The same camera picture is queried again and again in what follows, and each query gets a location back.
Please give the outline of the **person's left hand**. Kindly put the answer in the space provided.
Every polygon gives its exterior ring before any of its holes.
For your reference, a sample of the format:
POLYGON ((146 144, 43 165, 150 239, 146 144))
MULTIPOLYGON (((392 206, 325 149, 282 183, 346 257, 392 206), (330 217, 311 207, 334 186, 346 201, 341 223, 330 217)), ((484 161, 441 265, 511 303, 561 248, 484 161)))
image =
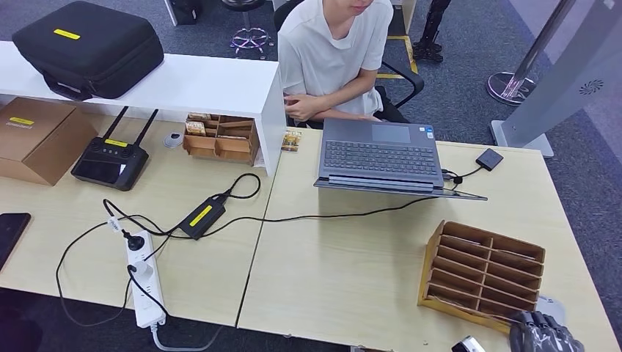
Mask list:
POLYGON ((316 114, 330 109, 324 98, 311 95, 286 95, 284 103, 286 114, 299 121, 307 121, 316 114))

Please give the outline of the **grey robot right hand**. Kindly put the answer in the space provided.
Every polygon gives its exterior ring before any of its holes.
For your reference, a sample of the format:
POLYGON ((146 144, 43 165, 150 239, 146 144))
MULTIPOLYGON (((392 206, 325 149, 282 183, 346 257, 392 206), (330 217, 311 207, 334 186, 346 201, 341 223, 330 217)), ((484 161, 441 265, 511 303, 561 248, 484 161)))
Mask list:
POLYGON ((521 311, 512 317, 509 345, 512 352, 583 352, 566 326, 539 311, 521 311))

